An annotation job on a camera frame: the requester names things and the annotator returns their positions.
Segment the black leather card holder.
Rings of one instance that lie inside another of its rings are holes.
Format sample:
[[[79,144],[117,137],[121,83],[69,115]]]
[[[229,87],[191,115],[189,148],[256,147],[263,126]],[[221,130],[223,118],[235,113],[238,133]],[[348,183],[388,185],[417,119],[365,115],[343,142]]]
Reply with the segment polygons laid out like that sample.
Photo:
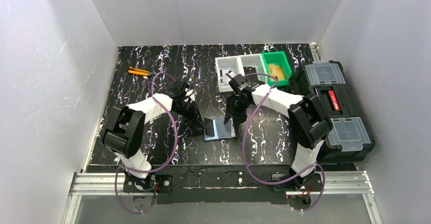
[[[230,118],[226,122],[223,118],[204,118],[204,123],[204,142],[234,139],[238,137],[238,130],[234,127],[232,118]]]

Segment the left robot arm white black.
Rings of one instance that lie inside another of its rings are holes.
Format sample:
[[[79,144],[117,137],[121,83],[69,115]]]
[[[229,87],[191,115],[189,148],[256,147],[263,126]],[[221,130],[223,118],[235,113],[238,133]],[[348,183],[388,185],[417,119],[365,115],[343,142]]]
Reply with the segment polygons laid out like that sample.
[[[185,118],[188,126],[205,127],[195,101],[195,91],[186,82],[179,80],[174,82],[172,88],[138,103],[122,108],[113,107],[102,135],[102,143],[123,161],[132,176],[145,179],[155,170],[140,149],[144,126],[160,115],[171,116],[172,113]]]

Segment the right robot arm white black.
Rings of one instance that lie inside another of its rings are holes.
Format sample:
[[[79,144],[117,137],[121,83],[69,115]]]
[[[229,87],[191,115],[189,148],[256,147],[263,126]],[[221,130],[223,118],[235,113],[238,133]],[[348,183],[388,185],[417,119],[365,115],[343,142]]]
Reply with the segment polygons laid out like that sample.
[[[251,123],[256,112],[247,115],[250,105],[264,106],[282,113],[289,119],[293,139],[297,143],[294,162],[290,167],[290,177],[281,181],[263,181],[250,170],[246,156],[243,162],[246,171],[256,181],[265,185],[285,184],[292,180],[303,183],[314,172],[317,156],[333,123],[323,108],[320,99],[312,93],[296,95],[278,90],[274,85],[261,81],[250,81],[242,74],[228,71],[221,77],[234,91],[226,102],[225,121],[232,120],[234,126]]]

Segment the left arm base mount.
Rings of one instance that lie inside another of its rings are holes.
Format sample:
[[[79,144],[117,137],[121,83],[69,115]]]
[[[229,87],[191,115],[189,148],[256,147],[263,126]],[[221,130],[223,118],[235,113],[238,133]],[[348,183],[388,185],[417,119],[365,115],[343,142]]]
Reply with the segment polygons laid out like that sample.
[[[145,179],[137,178],[125,173],[122,193],[132,195],[134,211],[144,211],[143,200],[149,200],[150,209],[158,202],[158,196],[162,193],[172,192],[172,176],[149,174]]]

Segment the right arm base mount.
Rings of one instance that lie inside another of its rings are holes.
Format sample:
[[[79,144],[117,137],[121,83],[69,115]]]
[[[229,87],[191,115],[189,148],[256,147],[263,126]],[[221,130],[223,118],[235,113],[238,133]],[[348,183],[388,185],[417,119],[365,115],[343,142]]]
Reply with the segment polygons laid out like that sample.
[[[292,180],[273,185],[271,188],[276,193],[286,193],[287,202],[291,209],[304,213],[319,203],[326,187],[325,184],[325,177],[320,173],[312,173],[303,183]]]

